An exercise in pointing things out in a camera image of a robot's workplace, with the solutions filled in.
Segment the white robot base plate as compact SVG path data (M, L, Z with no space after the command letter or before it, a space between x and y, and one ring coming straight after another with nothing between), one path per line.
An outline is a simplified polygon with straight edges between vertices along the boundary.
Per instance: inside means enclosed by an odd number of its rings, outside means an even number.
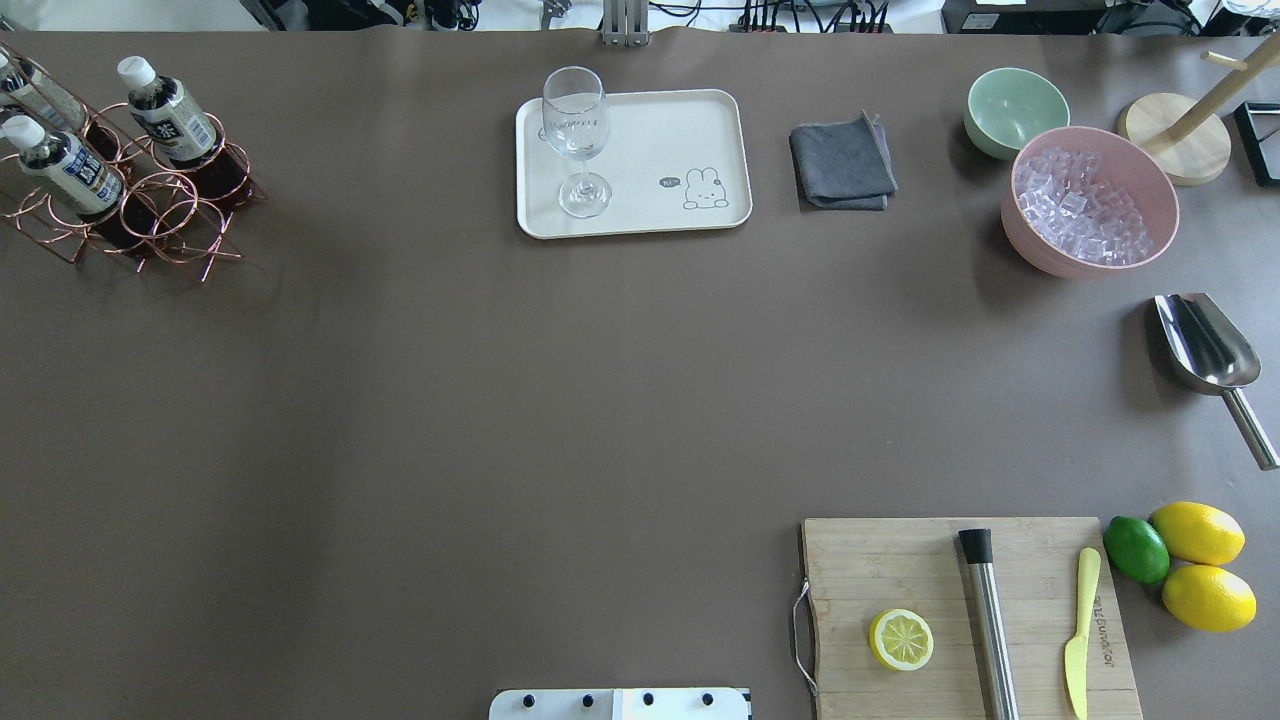
M751 719L750 691L732 687L508 689L489 719Z

